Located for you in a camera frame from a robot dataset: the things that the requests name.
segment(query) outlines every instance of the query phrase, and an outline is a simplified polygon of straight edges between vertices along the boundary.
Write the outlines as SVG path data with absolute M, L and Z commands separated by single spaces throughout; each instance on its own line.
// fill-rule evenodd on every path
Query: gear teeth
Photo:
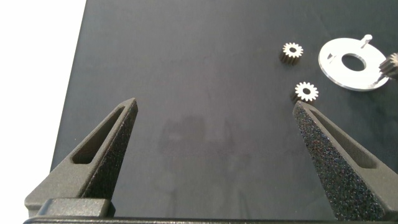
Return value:
M 304 89 L 310 90 L 309 94 L 304 93 Z M 295 87 L 295 91 L 291 94 L 291 99 L 294 103 L 297 101 L 302 101 L 305 103 L 313 104 L 313 102 L 318 97 L 318 88 L 312 85 L 311 83 L 302 82 L 297 84 Z
M 380 72 L 389 78 L 398 79 L 398 54 L 391 54 L 383 61 L 380 66 Z
M 282 63 L 286 63 L 289 65 L 296 65 L 300 58 L 301 55 L 303 54 L 303 48 L 299 46 L 296 43 L 286 43 L 284 47 L 282 48 L 282 51 L 279 55 L 279 59 Z

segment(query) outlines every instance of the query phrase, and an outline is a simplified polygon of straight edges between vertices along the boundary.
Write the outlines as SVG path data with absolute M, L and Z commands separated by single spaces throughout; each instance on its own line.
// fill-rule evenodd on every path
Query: small gear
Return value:
M 398 54 L 388 56 L 379 68 L 384 77 L 398 79 Z
M 310 83 L 297 84 L 295 91 L 292 94 L 292 101 L 296 103 L 298 100 L 305 103 L 313 103 L 318 97 L 318 90 Z
M 279 59 L 283 63 L 295 65 L 299 62 L 303 48 L 295 43 L 286 43 L 280 53 Z

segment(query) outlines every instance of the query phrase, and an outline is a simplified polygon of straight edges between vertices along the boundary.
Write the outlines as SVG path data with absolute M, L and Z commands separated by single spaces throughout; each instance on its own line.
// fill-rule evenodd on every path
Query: center hole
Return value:
M 353 55 L 346 54 L 341 58 L 341 61 L 347 68 L 349 68 L 353 71 L 359 72 L 359 71 L 362 71 L 365 69 L 364 62 L 362 62 L 361 59 L 359 59 Z
M 311 93 L 311 90 L 309 90 L 309 89 L 307 89 L 307 88 L 304 88 L 304 89 L 303 89 L 303 92 L 304 92 L 305 94 L 307 94 L 307 95 L 308 95 L 308 94 L 310 94 L 310 93 Z

